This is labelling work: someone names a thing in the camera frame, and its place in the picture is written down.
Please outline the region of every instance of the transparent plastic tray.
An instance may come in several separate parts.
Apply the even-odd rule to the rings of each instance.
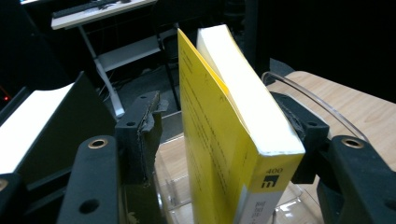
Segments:
[[[329,139],[338,134],[356,136],[366,142],[367,137],[334,108],[304,87],[273,73],[264,73],[262,82],[269,91],[287,94],[330,125]],[[168,223],[193,224],[189,176],[184,137],[171,139],[160,145],[156,157],[156,180],[164,214]],[[290,183],[280,199],[273,217],[267,224],[323,223],[316,185]]]

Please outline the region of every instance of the yellow book cover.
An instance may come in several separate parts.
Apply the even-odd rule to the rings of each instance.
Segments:
[[[178,30],[178,55],[194,223],[265,223],[303,144],[226,25]]]

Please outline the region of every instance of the bolt hole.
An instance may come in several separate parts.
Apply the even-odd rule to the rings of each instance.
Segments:
[[[342,142],[348,147],[363,148],[363,143],[352,138],[343,138]]]
[[[5,189],[8,185],[8,181],[6,179],[0,179],[0,191]]]
[[[385,201],[385,205],[393,211],[396,211],[396,201],[394,200],[387,200]]]
[[[82,214],[89,214],[94,212],[98,207],[99,201],[96,199],[90,199],[81,204],[79,212]]]
[[[100,138],[100,139],[95,139],[95,140],[91,141],[88,144],[88,147],[92,148],[92,149],[97,149],[97,148],[104,147],[105,145],[107,145],[107,139]]]
[[[315,126],[318,126],[318,124],[317,124],[317,123],[315,123],[315,122],[312,122],[312,121],[309,121],[309,122],[308,122],[308,124],[309,124],[309,125],[311,125],[311,126],[314,126],[314,127],[315,127]]]

